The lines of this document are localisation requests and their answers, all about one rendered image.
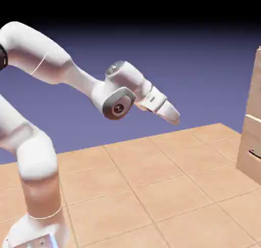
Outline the light wood drawer front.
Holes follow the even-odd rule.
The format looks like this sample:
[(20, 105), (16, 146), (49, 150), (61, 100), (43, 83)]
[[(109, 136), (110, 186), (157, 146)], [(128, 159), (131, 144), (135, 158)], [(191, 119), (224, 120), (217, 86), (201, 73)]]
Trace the light wood drawer front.
[(250, 148), (261, 148), (261, 119), (246, 114), (236, 168), (261, 186), (261, 159), (250, 154)]
[(246, 114), (261, 119), (261, 46), (256, 51)]

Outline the light wood cabinet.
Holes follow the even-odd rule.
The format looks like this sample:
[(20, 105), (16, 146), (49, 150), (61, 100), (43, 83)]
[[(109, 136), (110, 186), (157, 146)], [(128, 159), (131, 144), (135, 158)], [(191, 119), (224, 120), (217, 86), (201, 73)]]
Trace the light wood cabinet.
[(255, 54), (236, 168), (261, 185), (261, 46)]

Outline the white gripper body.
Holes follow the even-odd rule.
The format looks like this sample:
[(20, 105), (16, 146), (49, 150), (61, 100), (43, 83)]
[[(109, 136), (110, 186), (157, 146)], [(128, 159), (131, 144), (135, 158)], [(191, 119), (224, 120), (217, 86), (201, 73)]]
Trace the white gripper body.
[(180, 119), (180, 113), (176, 110), (176, 108), (166, 100), (159, 110), (156, 112), (156, 115), (162, 117), (166, 121), (177, 125)]

